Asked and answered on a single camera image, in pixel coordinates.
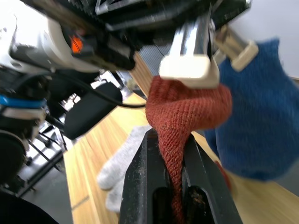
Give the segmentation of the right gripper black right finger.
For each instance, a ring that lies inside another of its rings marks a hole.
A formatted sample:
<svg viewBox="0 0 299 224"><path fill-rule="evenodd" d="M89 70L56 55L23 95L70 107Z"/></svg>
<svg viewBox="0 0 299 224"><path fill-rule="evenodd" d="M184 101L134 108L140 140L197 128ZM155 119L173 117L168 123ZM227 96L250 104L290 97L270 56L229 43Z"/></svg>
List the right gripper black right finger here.
<svg viewBox="0 0 299 224"><path fill-rule="evenodd" d="M220 168L190 135L184 148L183 206L187 224L241 224Z"/></svg>

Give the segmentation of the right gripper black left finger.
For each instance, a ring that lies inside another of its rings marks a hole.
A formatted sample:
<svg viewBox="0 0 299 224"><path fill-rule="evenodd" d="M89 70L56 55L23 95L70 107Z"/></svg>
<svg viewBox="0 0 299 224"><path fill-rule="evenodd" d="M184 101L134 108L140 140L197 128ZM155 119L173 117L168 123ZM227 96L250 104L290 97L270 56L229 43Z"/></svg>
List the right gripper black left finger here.
<svg viewBox="0 0 299 224"><path fill-rule="evenodd" d="M158 136L150 129L125 173L119 223L170 224L171 199L171 182L159 152Z"/></svg>

